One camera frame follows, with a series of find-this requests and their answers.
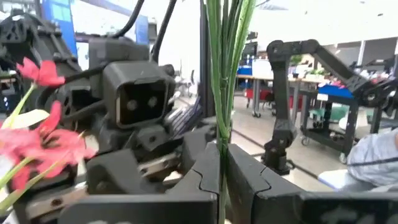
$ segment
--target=blue panel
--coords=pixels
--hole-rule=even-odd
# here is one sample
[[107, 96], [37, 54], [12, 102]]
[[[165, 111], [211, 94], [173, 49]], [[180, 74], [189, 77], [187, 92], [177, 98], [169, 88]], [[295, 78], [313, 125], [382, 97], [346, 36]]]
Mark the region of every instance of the blue panel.
[[139, 15], [136, 20], [136, 42], [137, 44], [149, 45], [148, 17]]
[[73, 28], [72, 13], [69, 0], [43, 0], [44, 18], [58, 22], [62, 31], [62, 38], [70, 52], [77, 55], [75, 30]]

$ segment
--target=red flower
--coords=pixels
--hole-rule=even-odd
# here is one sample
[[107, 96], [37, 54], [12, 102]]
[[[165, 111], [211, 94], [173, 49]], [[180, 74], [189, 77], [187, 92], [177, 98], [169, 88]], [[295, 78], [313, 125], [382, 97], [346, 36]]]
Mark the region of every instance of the red flower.
[[40, 135], [47, 136], [57, 127], [61, 119], [61, 103], [54, 101], [51, 106], [50, 115], [35, 130]]
[[28, 129], [0, 129], [0, 154], [8, 156], [21, 150], [40, 147], [40, 136]]
[[46, 177], [56, 177], [67, 165], [77, 165], [84, 158], [92, 158], [95, 151], [86, 147], [86, 142], [76, 132], [58, 129], [53, 131], [49, 139], [54, 140], [55, 147], [45, 150], [44, 156], [38, 158], [43, 161], [37, 166], [40, 173], [46, 171], [52, 164], [59, 162], [59, 165], [49, 172]]
[[14, 190], [22, 190], [29, 181], [31, 172], [30, 166], [24, 166], [12, 177], [12, 188]]
[[65, 83], [65, 77], [57, 75], [57, 67], [51, 60], [43, 61], [38, 68], [33, 61], [25, 57], [24, 65], [17, 63], [17, 69], [23, 77], [30, 78], [41, 86], [59, 86]]

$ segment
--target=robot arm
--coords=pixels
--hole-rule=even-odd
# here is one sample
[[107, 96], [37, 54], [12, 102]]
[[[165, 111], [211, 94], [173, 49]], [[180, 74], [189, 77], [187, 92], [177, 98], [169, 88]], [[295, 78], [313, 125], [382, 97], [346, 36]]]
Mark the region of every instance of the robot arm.
[[397, 88], [397, 80], [384, 80], [372, 83], [357, 75], [332, 53], [322, 47], [316, 40], [283, 42], [275, 40], [267, 47], [267, 54], [274, 71], [274, 89], [276, 105], [276, 121], [272, 139], [264, 145], [266, 153], [263, 163], [280, 175], [289, 173], [286, 166], [286, 151], [297, 135], [289, 114], [289, 85], [287, 71], [293, 55], [310, 54], [334, 77], [342, 81], [347, 89], [359, 101], [361, 106], [377, 107], [382, 105], [391, 91]]

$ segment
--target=wheel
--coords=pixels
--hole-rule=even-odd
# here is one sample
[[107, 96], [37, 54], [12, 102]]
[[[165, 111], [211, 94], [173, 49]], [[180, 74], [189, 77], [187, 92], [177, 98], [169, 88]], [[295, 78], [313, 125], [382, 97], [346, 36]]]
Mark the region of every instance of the wheel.
[[301, 139], [301, 144], [302, 144], [303, 146], [309, 145], [309, 144], [310, 144], [310, 139], [309, 139], [308, 137], [303, 137], [303, 138]]
[[340, 162], [341, 162], [342, 164], [347, 164], [347, 157], [346, 157], [346, 154], [340, 153], [340, 156], [339, 156], [338, 159], [340, 160]]
[[253, 117], [255, 117], [255, 118], [260, 118], [261, 117], [261, 114], [260, 114], [260, 112], [252, 112], [252, 114], [251, 114], [251, 116], [253, 116]]

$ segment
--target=person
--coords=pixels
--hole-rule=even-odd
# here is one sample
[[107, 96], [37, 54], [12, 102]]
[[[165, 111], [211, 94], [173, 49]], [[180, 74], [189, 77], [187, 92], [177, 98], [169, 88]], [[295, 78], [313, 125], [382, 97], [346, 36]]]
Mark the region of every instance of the person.
[[398, 184], [398, 129], [359, 140], [347, 157], [347, 170], [376, 187]]

